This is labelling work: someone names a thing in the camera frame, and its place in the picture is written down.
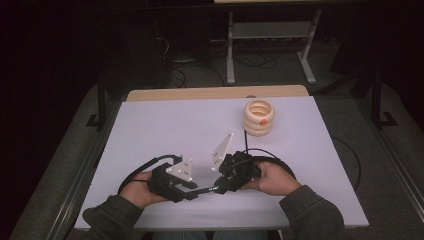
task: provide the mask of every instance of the white paper sheet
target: white paper sheet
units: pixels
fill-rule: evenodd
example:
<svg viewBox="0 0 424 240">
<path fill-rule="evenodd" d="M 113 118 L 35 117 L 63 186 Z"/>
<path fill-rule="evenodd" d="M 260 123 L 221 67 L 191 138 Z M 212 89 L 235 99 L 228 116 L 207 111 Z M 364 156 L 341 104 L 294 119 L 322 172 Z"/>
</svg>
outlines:
<svg viewBox="0 0 424 240">
<path fill-rule="evenodd" d="M 263 98 L 275 108 L 274 125 L 264 137 L 248 137 L 249 148 L 262 148 L 284 160 L 297 179 L 333 202 L 347 226 L 368 221 L 356 198 L 312 97 Z M 193 181 L 213 186 L 211 151 L 230 132 L 228 153 L 244 150 L 245 105 L 252 99 L 125 102 L 104 150 L 75 227 L 89 228 L 82 212 L 116 194 L 134 169 L 165 154 L 193 159 Z M 252 155 L 266 155 L 249 152 Z M 192 201 L 149 206 L 136 228 L 150 230 L 276 228 L 288 226 L 281 197 L 245 190 L 208 193 Z"/>
</svg>

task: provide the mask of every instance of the white triangular piece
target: white triangular piece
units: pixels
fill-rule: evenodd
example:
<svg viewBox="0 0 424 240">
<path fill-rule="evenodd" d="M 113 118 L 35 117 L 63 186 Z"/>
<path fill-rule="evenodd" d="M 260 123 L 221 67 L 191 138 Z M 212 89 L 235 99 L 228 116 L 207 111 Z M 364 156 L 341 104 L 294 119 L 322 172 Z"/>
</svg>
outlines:
<svg viewBox="0 0 424 240">
<path fill-rule="evenodd" d="M 186 182 L 191 182 L 193 178 L 191 177 L 192 169 L 192 160 L 185 160 L 180 163 L 175 164 L 172 167 L 166 169 L 166 172 L 174 177 L 177 177 Z"/>
<path fill-rule="evenodd" d="M 229 133 L 224 141 L 212 152 L 212 171 L 217 171 L 224 161 L 233 135 L 234 133 Z"/>
</svg>

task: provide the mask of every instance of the gray sleeve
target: gray sleeve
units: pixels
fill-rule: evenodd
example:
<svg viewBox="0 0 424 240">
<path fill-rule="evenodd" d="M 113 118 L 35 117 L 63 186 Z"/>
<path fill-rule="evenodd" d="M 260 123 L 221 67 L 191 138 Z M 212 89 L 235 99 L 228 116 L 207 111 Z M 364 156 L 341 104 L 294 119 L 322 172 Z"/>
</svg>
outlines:
<svg viewBox="0 0 424 240">
<path fill-rule="evenodd" d="M 135 223 L 143 213 L 133 203 L 120 196 L 110 196 L 106 202 L 84 211 L 83 218 L 91 226 L 80 239 L 132 239 Z"/>
<path fill-rule="evenodd" d="M 298 240 L 352 239 L 339 209 L 306 185 L 281 200 L 280 206 Z"/>
</svg>

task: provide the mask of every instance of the metal stand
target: metal stand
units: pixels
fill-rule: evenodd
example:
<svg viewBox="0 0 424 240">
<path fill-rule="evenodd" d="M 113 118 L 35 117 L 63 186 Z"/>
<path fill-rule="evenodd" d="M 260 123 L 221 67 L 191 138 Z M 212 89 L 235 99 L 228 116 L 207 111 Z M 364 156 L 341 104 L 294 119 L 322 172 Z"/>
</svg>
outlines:
<svg viewBox="0 0 424 240">
<path fill-rule="evenodd" d="M 311 67 L 309 66 L 307 57 L 312 45 L 312 41 L 314 40 L 315 31 L 317 30 L 320 16 L 321 16 L 321 9 L 318 9 L 315 11 L 314 19 L 312 20 L 311 26 L 308 31 L 309 33 L 308 33 L 308 40 L 307 40 L 306 46 L 302 52 L 297 53 L 300 64 L 302 65 L 302 68 L 303 68 L 303 72 L 305 73 L 306 80 L 308 81 L 309 84 L 316 83 L 314 74 L 312 73 Z"/>
<path fill-rule="evenodd" d="M 307 57 L 315 36 L 321 9 L 315 11 L 311 21 L 301 22 L 261 22 L 261 23 L 234 23 L 233 12 L 229 13 L 228 21 L 228 54 L 227 54 L 227 83 L 235 84 L 233 63 L 233 39 L 258 38 L 307 38 L 303 51 L 298 52 L 298 58 L 309 84 L 316 83 L 309 66 Z"/>
</svg>

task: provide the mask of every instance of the person's left hand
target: person's left hand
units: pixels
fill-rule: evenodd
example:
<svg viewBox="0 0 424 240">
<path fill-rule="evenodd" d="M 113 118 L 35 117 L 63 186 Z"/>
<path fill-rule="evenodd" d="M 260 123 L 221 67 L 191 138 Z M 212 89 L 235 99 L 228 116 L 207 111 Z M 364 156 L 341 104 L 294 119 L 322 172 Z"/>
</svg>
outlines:
<svg viewBox="0 0 424 240">
<path fill-rule="evenodd" d="M 151 177 L 152 172 L 141 172 L 137 174 L 134 179 L 149 180 Z M 150 192 L 146 182 L 139 181 L 129 182 L 119 195 L 134 203 L 139 208 L 145 208 L 154 203 L 167 201 L 166 198 Z"/>
</svg>

